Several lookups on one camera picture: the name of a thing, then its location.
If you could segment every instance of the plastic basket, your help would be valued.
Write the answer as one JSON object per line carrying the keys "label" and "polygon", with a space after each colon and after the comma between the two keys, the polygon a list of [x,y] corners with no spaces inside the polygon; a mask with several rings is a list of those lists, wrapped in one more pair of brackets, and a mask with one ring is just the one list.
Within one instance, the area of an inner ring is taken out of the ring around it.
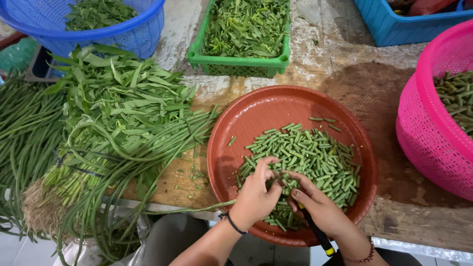
{"label": "plastic basket", "polygon": [[286,25],[287,36],[284,36],[282,54],[277,58],[243,58],[201,55],[201,48],[205,37],[205,30],[209,24],[210,8],[215,0],[210,0],[205,11],[205,17],[197,35],[187,53],[187,60],[192,68],[198,69],[199,64],[208,75],[267,77],[271,78],[276,73],[283,74],[289,65],[289,21]]}
{"label": "plastic basket", "polygon": [[65,15],[75,0],[0,0],[0,18],[19,32],[33,36],[52,53],[67,57],[77,44],[120,44],[140,58],[156,49],[164,26],[165,0],[123,0],[139,15],[117,25],[85,31],[65,31]]}
{"label": "plastic basket", "polygon": [[378,46],[429,42],[451,26],[473,18],[473,10],[402,17],[386,0],[354,0]]}
{"label": "plastic basket", "polygon": [[473,70],[473,21],[435,38],[422,52],[399,103],[397,138],[407,158],[441,188],[473,201],[473,140],[435,91],[433,76]]}

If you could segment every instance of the gray pants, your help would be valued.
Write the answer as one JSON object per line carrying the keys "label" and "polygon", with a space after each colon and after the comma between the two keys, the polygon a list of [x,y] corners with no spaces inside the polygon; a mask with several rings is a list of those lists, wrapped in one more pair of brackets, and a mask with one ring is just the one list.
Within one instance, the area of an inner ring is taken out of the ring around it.
{"label": "gray pants", "polygon": [[168,266],[209,229],[207,221],[174,213],[159,219],[149,232],[143,257],[145,266]]}
{"label": "gray pants", "polygon": [[[168,266],[184,250],[209,230],[208,222],[174,213],[159,219],[149,232],[144,251],[144,266]],[[410,254],[382,248],[376,249],[390,266],[421,266]],[[338,251],[324,266],[344,266]]]}

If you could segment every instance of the black bracelet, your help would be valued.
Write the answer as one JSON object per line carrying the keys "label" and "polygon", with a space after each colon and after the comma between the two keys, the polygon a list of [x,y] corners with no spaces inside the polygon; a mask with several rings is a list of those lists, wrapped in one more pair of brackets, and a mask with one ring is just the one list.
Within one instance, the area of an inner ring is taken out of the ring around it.
{"label": "black bracelet", "polygon": [[239,232],[239,233],[242,234],[242,235],[246,235],[246,232],[241,231],[240,229],[238,229],[238,228],[233,224],[232,219],[230,219],[230,214],[228,214],[228,213],[222,213],[222,214],[220,214],[220,215],[219,215],[220,220],[222,220],[223,217],[225,217],[225,216],[228,218],[228,221],[230,222],[230,224],[233,226],[233,228],[234,228],[237,232]]}

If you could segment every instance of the green plastic crate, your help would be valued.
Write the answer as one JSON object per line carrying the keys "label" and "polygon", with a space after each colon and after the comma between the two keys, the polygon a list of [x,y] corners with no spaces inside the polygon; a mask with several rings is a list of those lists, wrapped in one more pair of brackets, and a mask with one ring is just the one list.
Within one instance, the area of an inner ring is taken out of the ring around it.
{"label": "green plastic crate", "polygon": [[208,75],[214,76],[243,76],[243,77],[267,77],[272,78],[276,75],[283,74],[289,65],[289,19],[286,25],[288,35],[284,36],[284,46],[282,54],[279,57],[265,58],[247,58],[247,57],[221,57],[206,56],[201,54],[201,48],[205,37],[205,30],[209,24],[210,8],[215,0],[210,0],[205,17],[202,22],[199,34],[194,43],[189,47],[187,60],[192,68],[198,69],[202,66],[203,71]]}

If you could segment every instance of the round tray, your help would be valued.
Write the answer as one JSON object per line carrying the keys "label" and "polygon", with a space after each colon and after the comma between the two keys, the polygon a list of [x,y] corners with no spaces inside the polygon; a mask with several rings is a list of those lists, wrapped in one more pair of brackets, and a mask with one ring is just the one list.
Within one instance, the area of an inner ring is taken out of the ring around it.
{"label": "round tray", "polygon": [[[330,129],[327,122],[311,121],[309,117],[336,119],[339,133]],[[245,149],[254,137],[271,128],[281,128],[289,123],[302,123],[304,129],[328,130],[338,141],[354,144],[353,161],[361,165],[359,195],[347,216],[358,224],[370,209],[378,184],[378,166],[368,134],[355,116],[334,99],[300,86],[278,85],[254,90],[238,98],[220,116],[212,131],[207,149],[209,178],[215,196],[220,202],[237,197],[237,184],[233,173],[252,153]],[[236,136],[231,147],[228,142]],[[282,231],[277,226],[259,221],[249,232],[269,242],[292,247],[311,247],[319,244],[313,232],[307,229]]]}

